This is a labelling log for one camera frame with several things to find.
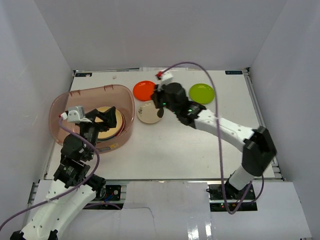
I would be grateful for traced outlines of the beige peach plate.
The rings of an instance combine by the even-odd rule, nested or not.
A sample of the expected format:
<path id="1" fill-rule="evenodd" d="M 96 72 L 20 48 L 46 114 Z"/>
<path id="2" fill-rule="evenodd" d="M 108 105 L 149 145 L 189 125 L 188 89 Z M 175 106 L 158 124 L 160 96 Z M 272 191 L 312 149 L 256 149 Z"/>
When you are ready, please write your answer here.
<path id="1" fill-rule="evenodd" d="M 97 137 L 98 142 L 105 142 L 115 137 L 124 127 L 124 118 L 122 113 L 118 109 L 115 110 L 115 116 L 116 116 L 116 127 L 110 128 L 108 131 L 99 132 Z"/>

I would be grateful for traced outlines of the orange plastic plate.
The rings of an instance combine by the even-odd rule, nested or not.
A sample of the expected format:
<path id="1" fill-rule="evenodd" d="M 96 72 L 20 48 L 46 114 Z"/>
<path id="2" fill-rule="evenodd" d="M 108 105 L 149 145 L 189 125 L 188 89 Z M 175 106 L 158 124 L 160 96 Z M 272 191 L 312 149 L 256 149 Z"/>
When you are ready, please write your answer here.
<path id="1" fill-rule="evenodd" d="M 133 96 L 142 102 L 150 101 L 156 84 L 149 80 L 143 80 L 136 83 L 133 87 Z"/>

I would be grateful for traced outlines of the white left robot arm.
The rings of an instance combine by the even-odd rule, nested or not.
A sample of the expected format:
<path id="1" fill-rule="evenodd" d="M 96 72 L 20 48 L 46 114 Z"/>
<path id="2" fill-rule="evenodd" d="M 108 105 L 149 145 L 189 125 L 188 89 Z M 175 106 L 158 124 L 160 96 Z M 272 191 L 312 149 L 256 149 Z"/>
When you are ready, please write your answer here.
<path id="1" fill-rule="evenodd" d="M 63 140 L 60 164 L 45 200 L 23 210 L 37 209 L 30 222 L 13 232 L 10 239 L 58 240 L 89 202 L 105 196 L 106 180 L 86 162 L 96 157 L 96 163 L 100 163 L 98 135 L 116 126 L 114 106 L 88 113 L 83 106 L 73 106 L 59 115 L 59 127 L 69 133 Z"/>

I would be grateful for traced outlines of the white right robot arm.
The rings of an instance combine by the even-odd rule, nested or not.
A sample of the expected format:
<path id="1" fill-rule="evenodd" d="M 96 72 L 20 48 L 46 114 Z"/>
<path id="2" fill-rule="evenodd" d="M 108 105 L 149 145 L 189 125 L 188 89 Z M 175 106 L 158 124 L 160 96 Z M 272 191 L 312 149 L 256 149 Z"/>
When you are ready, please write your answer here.
<path id="1" fill-rule="evenodd" d="M 189 100 L 185 89 L 177 82 L 157 84 L 151 99 L 156 108 L 167 108 L 183 125 L 220 137 L 242 153 L 241 165 L 224 185 L 226 195 L 233 200 L 243 195 L 250 181 L 264 174 L 277 154 L 267 128 L 253 129 L 217 118 L 204 105 Z"/>

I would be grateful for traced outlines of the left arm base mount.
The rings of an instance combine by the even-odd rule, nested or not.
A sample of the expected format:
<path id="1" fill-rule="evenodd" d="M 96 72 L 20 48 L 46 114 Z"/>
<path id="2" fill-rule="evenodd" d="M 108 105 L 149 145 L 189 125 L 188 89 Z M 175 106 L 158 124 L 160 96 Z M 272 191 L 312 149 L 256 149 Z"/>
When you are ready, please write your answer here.
<path id="1" fill-rule="evenodd" d="M 126 185 L 107 184 L 85 210 L 121 210 L 126 199 Z"/>

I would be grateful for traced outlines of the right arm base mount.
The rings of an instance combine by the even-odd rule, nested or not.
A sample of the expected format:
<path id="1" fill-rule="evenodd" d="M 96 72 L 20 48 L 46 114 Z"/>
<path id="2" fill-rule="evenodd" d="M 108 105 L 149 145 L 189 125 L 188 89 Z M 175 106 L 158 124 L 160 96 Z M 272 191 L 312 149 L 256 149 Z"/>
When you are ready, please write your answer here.
<path id="1" fill-rule="evenodd" d="M 235 210 L 237 205 L 239 204 L 243 193 L 245 192 L 245 188 L 239 191 L 236 194 L 229 194 L 226 191 L 226 199 L 228 202 L 229 210 L 232 212 Z M 206 192 L 208 193 L 209 197 L 209 206 L 210 211 L 214 212 L 228 212 L 226 210 L 226 206 L 224 204 L 223 199 L 223 192 L 220 184 L 209 184 Z M 251 185 L 246 196 L 244 197 L 243 202 L 241 203 L 238 212 L 256 212 L 258 210 L 257 203 L 254 201 L 256 200 L 256 193 Z"/>

